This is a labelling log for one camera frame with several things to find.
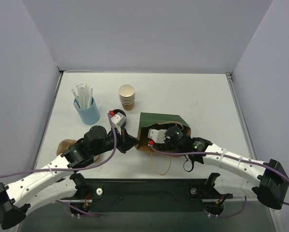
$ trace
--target table top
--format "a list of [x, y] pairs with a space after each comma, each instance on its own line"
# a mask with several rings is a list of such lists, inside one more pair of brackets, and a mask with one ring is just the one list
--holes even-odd
[[[191, 127], [192, 137], [202, 137], [220, 147], [249, 158], [248, 148], [240, 125], [231, 91], [224, 74], [180, 73], [69, 73], [63, 74], [54, 108], [39, 152], [36, 168], [41, 168], [56, 157], [58, 144], [64, 139], [79, 139], [92, 127], [82, 123], [73, 106], [71, 92], [75, 83], [88, 83], [101, 114], [96, 125], [110, 125], [107, 112], [123, 109], [118, 90], [121, 85], [135, 88], [135, 107], [127, 114], [126, 129], [137, 136], [140, 112], [180, 115]], [[105, 160], [111, 152], [101, 155]], [[154, 165], [165, 172], [169, 157], [154, 155]], [[118, 150], [101, 167], [82, 171], [85, 178], [207, 178], [212, 172], [233, 176], [217, 167], [195, 163], [194, 170], [183, 169], [184, 157], [173, 158], [169, 172], [157, 175], [150, 162], [150, 154], [132, 148], [126, 154]]]

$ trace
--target purple cable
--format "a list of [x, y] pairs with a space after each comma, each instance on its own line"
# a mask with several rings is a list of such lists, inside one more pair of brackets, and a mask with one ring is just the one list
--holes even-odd
[[215, 218], [232, 218], [234, 216], [237, 216], [237, 215], [241, 214], [245, 209], [246, 209], [246, 196], [245, 196], [245, 203], [242, 206], [241, 210], [239, 210], [238, 212], [233, 213], [233, 214], [229, 214], [229, 215], [226, 215], [226, 216], [223, 216], [223, 215], [216, 216], [214, 214], [210, 214], [210, 216], [215, 217]]
[[[222, 154], [221, 153], [217, 153], [217, 152], [185, 152], [185, 153], [168, 153], [168, 152], [162, 152], [162, 151], [158, 151], [156, 150], [152, 145], [150, 145], [150, 148], [157, 152], [157, 153], [160, 153], [160, 154], [163, 154], [163, 155], [168, 155], [168, 156], [183, 156], [183, 155], [216, 155], [216, 156], [221, 156]], [[230, 155], [226, 155], [224, 154], [224, 157], [227, 157], [227, 158], [230, 158], [230, 159], [233, 159], [233, 160], [236, 160], [236, 161], [239, 161], [238, 158], [236, 157], [233, 157], [233, 156], [230, 156]], [[270, 171], [272, 171], [273, 173], [277, 174], [279, 177], [281, 177], [282, 179], [284, 179], [285, 181], [287, 181], [289, 183], [289, 179], [284, 176], [282, 173], [278, 172], [276, 169], [272, 168], [272, 167], [269, 167], [265, 164], [261, 164], [261, 163], [256, 163], [256, 162], [253, 162], [253, 161], [248, 161], [248, 160], [241, 160], [242, 163], [249, 163], [249, 164], [253, 164], [253, 165], [257, 165], [257, 166], [260, 166], [260, 167], [263, 167], [263, 168], [266, 168]]]
[[60, 203], [60, 204], [67, 205], [68, 207], [70, 207], [70, 208], [72, 208], [72, 209], [74, 209], [74, 210], [77, 210], [78, 212], [80, 212], [80, 213], [82, 213], [82, 214], [84, 214], [84, 215], [87, 215], [87, 216], [90, 216], [90, 217], [94, 217], [94, 218], [99, 218], [99, 217], [100, 217], [99, 214], [87, 213], [87, 212], [85, 212], [85, 211], [83, 211], [83, 210], [81, 210], [81, 209], [78, 209], [78, 208], [76, 208], [76, 207], [74, 207], [74, 206], [72, 206], [71, 204], [68, 204], [68, 203], [66, 203], [66, 202], [62, 202], [62, 201], [60, 201], [60, 200], [57, 200], [56, 202], [58, 202], [58, 203]]
[[[97, 167], [100, 167], [102, 166], [103, 164], [105, 164], [106, 162], [108, 162], [115, 154], [116, 152], [116, 131], [115, 131], [115, 126], [114, 124], [112, 123], [112, 120], [111, 120], [111, 116], [108, 112], [108, 119], [109, 119], [109, 123], [110, 123], [110, 126], [111, 126], [111, 129], [112, 129], [112, 132], [114, 134], [114, 149], [111, 153], [111, 155], [106, 159], [104, 160], [103, 162], [93, 166], [93, 167], [85, 167], [85, 168], [52, 168], [51, 170], [52, 171], [83, 171], [83, 170], [89, 170], [89, 169], [92, 169], [92, 168], [97, 168]], [[47, 172], [49, 171], [49, 169], [45, 168], [45, 169], [33, 169], [33, 170], [27, 170], [27, 171], [21, 171], [21, 172], [17, 172], [17, 173], [10, 173], [10, 174], [5, 174], [5, 175], [0, 175], [0, 178], [5, 178], [5, 177], [9, 177], [9, 176], [13, 176], [13, 175], [21, 175], [21, 174], [27, 174], [27, 173], [37, 173], [37, 172]]]

